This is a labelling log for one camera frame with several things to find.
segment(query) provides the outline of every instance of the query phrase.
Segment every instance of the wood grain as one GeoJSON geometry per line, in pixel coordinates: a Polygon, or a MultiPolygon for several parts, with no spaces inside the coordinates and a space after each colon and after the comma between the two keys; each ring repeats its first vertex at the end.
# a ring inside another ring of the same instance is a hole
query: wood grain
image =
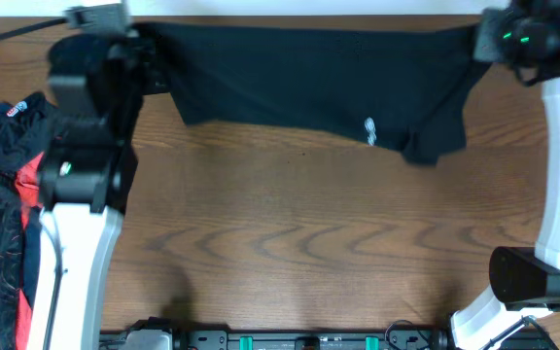
{"type": "MultiPolygon", "coordinates": [[[[366,30],[477,21],[160,20],[366,30]]],[[[0,18],[0,31],[35,21],[0,18]]],[[[0,43],[0,100],[47,89],[45,56],[68,34],[58,27],[0,43]]],[[[168,95],[147,97],[103,328],[149,316],[235,329],[372,329],[400,318],[441,323],[487,286],[494,247],[532,245],[543,215],[540,90],[493,67],[473,89],[465,121],[468,148],[421,168],[323,132],[225,122],[185,128],[168,95]]],[[[560,314],[542,323],[560,345],[560,314]]]]}

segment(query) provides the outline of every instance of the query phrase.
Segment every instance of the red fabric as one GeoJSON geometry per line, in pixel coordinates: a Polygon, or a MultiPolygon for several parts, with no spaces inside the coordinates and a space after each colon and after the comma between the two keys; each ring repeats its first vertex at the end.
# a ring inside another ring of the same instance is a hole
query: red fabric
{"type": "Polygon", "coordinates": [[[23,224],[23,229],[27,227],[29,222],[29,211],[31,208],[42,206],[38,202],[38,164],[40,164],[40,159],[42,158],[43,154],[41,153],[17,172],[15,186],[20,194],[20,201],[22,203],[20,221],[23,224]]]}
{"type": "Polygon", "coordinates": [[[31,307],[23,290],[18,290],[18,310],[17,310],[17,329],[16,342],[17,350],[27,349],[29,341],[29,329],[31,328],[31,307]]]}

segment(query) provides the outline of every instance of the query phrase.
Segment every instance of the clothing label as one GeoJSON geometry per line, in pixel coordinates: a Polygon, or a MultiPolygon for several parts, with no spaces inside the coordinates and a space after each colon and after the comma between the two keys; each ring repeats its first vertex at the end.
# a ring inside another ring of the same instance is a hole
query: clothing label
{"type": "Polygon", "coordinates": [[[365,128],[368,132],[367,143],[374,146],[375,140],[377,140],[377,135],[375,135],[375,122],[373,121],[373,118],[369,117],[365,120],[365,128]]]}
{"type": "Polygon", "coordinates": [[[27,102],[20,101],[19,103],[17,103],[15,107],[11,108],[10,111],[6,113],[6,116],[14,117],[18,112],[23,112],[26,109],[27,109],[27,102]]]}

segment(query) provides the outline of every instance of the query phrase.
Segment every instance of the wooden tabletop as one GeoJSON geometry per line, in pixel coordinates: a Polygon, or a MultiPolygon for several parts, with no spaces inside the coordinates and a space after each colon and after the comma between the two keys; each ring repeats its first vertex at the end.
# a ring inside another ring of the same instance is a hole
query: wooden tabletop
{"type": "MultiPolygon", "coordinates": [[[[153,20],[432,30],[477,17],[153,20]]],[[[0,32],[36,21],[0,18],[0,32]]],[[[71,33],[61,26],[0,43],[0,101],[47,90],[46,53],[71,33]]],[[[468,148],[435,168],[324,132],[185,128],[169,95],[147,97],[103,328],[149,316],[234,329],[442,324],[487,287],[496,246],[532,246],[537,237],[546,173],[540,93],[493,67],[465,107],[468,148]]],[[[560,314],[542,323],[560,346],[560,314]]]]}

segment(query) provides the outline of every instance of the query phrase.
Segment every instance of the white background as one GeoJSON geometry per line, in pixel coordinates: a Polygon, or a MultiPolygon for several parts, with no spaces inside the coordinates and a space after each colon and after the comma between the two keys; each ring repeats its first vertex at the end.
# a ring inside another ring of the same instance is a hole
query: white background
{"type": "MultiPolygon", "coordinates": [[[[61,16],[63,10],[82,2],[92,0],[0,0],[0,16],[61,16]]],[[[488,6],[503,8],[508,3],[508,0],[129,0],[127,5],[135,16],[301,16],[480,14],[488,6]]]]}

